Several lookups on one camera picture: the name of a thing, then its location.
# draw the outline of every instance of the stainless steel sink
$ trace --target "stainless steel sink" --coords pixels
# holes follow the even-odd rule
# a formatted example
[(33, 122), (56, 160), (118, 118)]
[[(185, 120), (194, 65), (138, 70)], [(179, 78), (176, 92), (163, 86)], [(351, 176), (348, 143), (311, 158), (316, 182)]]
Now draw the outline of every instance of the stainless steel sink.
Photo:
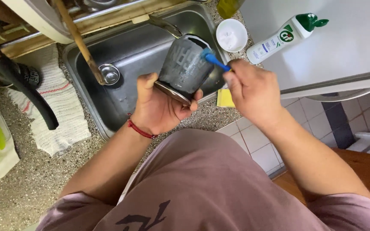
[[(176, 25), (184, 34), (198, 35), (208, 42), (219, 60), (224, 63), (229, 60), (214, 37), (215, 26), (205, 6), (192, 4), (156, 16)], [(134, 112), (137, 77), (161, 71), (174, 39), (163, 29), (147, 23), (127, 23), (85, 39), (98, 65), (112, 64), (120, 71), (123, 84), (112, 86), (98, 84), (75, 44), (65, 48), (65, 65), (104, 139), (109, 139), (126, 122), (127, 113)], [(215, 97), (223, 86), (222, 70), (216, 67), (201, 87), (204, 97), (199, 103)]]

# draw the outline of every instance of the speckled countertop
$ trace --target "speckled countertop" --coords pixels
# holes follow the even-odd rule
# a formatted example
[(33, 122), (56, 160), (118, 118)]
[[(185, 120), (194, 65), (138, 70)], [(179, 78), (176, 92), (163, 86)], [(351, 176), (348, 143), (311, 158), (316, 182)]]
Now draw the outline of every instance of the speckled countertop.
[[(216, 25), (223, 20), (216, 12), (217, 2), (214, 0), (207, 4)], [(239, 12), (233, 18), (243, 22)], [(231, 59), (246, 59), (245, 51), (251, 45), (253, 43), (249, 39), (243, 51), (230, 53), (229, 56)], [(61, 59), (60, 66), (69, 76)], [(0, 231), (19, 231), (38, 222), (41, 214), (55, 202), (71, 175), (105, 144), (81, 98), (80, 101), (92, 136), (70, 147), (66, 155), (51, 158), (44, 151), (37, 149), (31, 136), (28, 118), (11, 102), (6, 90), (0, 89), (0, 111), (11, 130), (21, 159), (5, 177), (0, 179)], [(183, 128), (216, 131), (240, 117), (236, 109), (216, 107), (216, 99), (210, 100), (200, 105), (190, 118), (183, 120), (174, 130), (155, 139), (143, 160), (174, 131)]]

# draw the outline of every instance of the green bottle cap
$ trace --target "green bottle cap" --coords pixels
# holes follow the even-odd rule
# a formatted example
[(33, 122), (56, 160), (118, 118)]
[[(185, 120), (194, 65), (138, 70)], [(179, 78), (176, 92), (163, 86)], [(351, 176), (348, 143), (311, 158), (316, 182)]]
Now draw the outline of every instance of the green bottle cap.
[(329, 22), (328, 19), (318, 20), (318, 16), (313, 13), (298, 14), (296, 20), (309, 32), (313, 31), (315, 27), (322, 27)]

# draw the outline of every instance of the person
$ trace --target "person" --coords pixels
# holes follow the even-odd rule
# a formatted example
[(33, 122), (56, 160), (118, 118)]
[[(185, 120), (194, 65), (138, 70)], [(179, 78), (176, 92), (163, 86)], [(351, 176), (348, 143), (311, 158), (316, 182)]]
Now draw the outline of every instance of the person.
[(370, 231), (370, 192), (281, 106), (276, 75), (243, 60), (229, 65), (233, 71), (224, 78), (236, 109), (275, 145), (307, 207), (233, 139), (198, 129), (180, 130), (158, 145), (118, 203), (151, 144), (146, 134), (170, 131), (202, 98), (199, 90), (183, 106), (153, 87), (153, 73), (138, 78), (131, 122), (72, 176), (37, 230)]

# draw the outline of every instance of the black handle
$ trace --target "black handle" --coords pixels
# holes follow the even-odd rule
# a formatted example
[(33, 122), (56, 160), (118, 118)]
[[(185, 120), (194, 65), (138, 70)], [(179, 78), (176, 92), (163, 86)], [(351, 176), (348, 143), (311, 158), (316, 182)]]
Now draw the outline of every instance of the black handle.
[(49, 107), (48, 103), (46, 103), (37, 90), (33, 89), (31, 85), (20, 76), (15, 63), (5, 55), (0, 57), (0, 72), (8, 81), (13, 83), (20, 92), (24, 93), (25, 96), (31, 100), (44, 118), (48, 129), (55, 130), (59, 124), (51, 107)]

